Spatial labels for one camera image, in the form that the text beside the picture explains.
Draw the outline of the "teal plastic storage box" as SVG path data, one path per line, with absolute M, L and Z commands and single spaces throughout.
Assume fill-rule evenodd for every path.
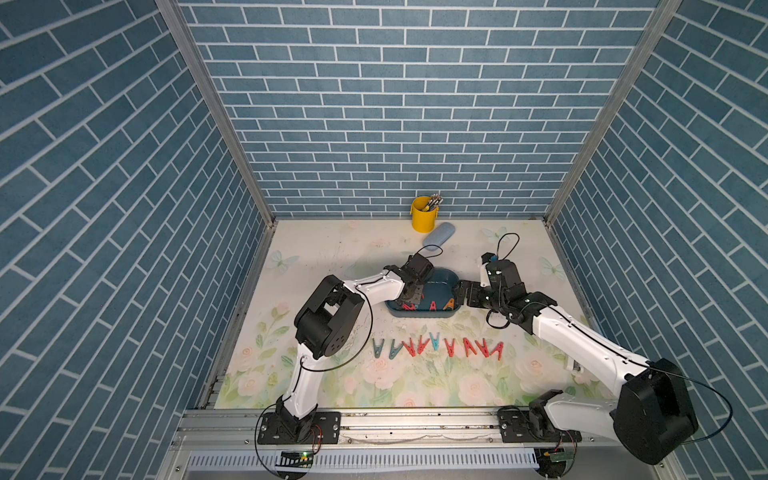
M 438 311 L 406 312 L 395 301 L 387 301 L 385 305 L 389 313 L 397 318 L 449 318 L 460 308 L 453 292 L 453 288 L 458 282 L 459 277 L 454 271 L 447 268 L 436 268 L 434 270 L 433 276 L 424 287 L 421 301 L 435 301 Z M 454 309 L 452 311 L 444 311 L 443 307 L 450 299 L 454 300 Z

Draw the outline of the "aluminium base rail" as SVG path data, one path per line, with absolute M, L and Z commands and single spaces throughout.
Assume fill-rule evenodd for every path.
M 516 410 L 505 427 L 495 407 L 341 408 L 332 426 L 314 430 L 321 449 L 362 448 L 501 448 L 571 447 L 566 436 L 543 442 L 529 434 Z M 182 415 L 170 449 L 252 451 L 256 433 L 266 417 L 259 409 L 187 410 Z

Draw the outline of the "grey-teal clothespin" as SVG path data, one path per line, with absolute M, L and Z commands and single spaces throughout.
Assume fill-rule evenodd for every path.
M 401 341 L 396 341 L 395 339 L 392 339 L 391 340 L 391 344 L 390 344 L 388 358 L 390 360 L 394 360 L 397 357 L 397 355 L 399 354 L 399 352 L 402 350 L 402 348 L 403 348 L 403 343 Z
M 379 359 L 382 355 L 382 351 L 385 345 L 385 340 L 376 340 L 375 338 L 371 339 L 371 344 L 373 348 L 373 355 L 375 359 Z

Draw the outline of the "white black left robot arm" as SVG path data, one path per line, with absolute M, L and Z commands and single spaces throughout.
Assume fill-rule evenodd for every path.
M 373 276 L 341 280 L 326 276 L 299 309 L 294 320 L 298 342 L 294 373 L 276 411 L 291 421 L 313 414 L 323 375 L 322 362 L 335 355 L 349 340 L 363 308 L 387 301 L 417 306 L 434 265 L 415 253 L 402 266 L 388 265 Z

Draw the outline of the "teal clothespin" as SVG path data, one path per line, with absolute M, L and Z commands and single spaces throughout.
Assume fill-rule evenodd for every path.
M 440 333 L 429 333 L 430 342 L 434 351 L 438 351 L 440 347 Z

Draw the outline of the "pens in bucket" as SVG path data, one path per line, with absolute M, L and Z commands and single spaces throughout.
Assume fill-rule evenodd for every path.
M 431 212 L 439 208 L 443 198 L 440 194 L 433 194 L 427 200 L 427 203 L 421 208 L 422 212 Z

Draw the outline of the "right aluminium corner post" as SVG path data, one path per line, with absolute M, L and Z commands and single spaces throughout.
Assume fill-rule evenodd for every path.
M 564 177 L 561 187 L 546 210 L 544 224 L 548 230 L 554 228 L 556 220 L 563 211 L 569 196 L 588 167 L 611 123 L 628 97 L 643 67 L 681 3 L 681 0 L 662 0 L 650 15 L 648 24 L 644 28 L 637 45 L 628 56 L 627 62 L 612 87 L 605 105 L 598 113 L 594 125 L 585 137 L 579 153 L 575 156 L 568 173 Z

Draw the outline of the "red clothespin pile in box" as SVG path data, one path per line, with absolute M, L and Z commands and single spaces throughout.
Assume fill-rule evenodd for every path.
M 406 312 L 431 312 L 438 311 L 435 301 L 421 301 L 420 303 L 403 303 L 401 309 Z

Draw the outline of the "left aluminium corner post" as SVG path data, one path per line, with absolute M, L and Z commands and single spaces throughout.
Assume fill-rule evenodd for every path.
M 179 3 L 171 0 L 157 0 L 156 5 L 265 225 L 267 228 L 273 228 L 275 224 L 274 214 L 258 186 L 253 169 L 206 67 L 202 54 L 196 45 Z

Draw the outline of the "grey fabric glasses case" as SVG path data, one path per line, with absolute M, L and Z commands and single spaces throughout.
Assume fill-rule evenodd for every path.
M 449 222 L 437 225 L 423 240 L 423 248 L 427 251 L 439 250 L 456 232 L 456 227 Z

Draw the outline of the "aluminium corner post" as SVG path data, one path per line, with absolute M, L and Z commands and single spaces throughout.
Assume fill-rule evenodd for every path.
M 156 5 L 265 225 L 267 228 L 273 228 L 275 224 L 274 214 L 258 186 L 253 169 L 206 67 L 202 54 L 196 45 L 179 3 L 171 0 L 157 0 Z
M 681 0 L 662 0 L 650 15 L 648 24 L 644 28 L 637 45 L 628 56 L 627 62 L 612 87 L 605 105 L 598 113 L 594 125 L 585 137 L 579 153 L 575 156 L 568 173 L 564 177 L 561 187 L 546 210 L 544 224 L 548 230 L 554 228 L 556 220 L 563 211 L 569 196 L 588 167 L 611 123 L 628 97 L 643 67 L 681 3 Z

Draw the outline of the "yellow metal bucket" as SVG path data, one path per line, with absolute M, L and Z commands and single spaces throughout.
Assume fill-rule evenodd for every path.
M 439 207 L 431 204 L 432 198 L 421 196 L 411 203 L 411 226 L 419 233 L 428 234 L 435 228 Z

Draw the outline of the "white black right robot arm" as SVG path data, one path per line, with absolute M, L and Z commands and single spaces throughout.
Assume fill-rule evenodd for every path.
M 482 281 L 462 280 L 455 286 L 458 304 L 500 314 L 507 325 L 552 344 L 612 394 L 598 400 L 547 391 L 529 404 L 534 436 L 593 433 L 653 465 L 698 430 L 685 378 L 675 364 L 635 354 L 557 310 L 554 299 L 526 289 L 513 262 L 491 253 L 482 259 Z

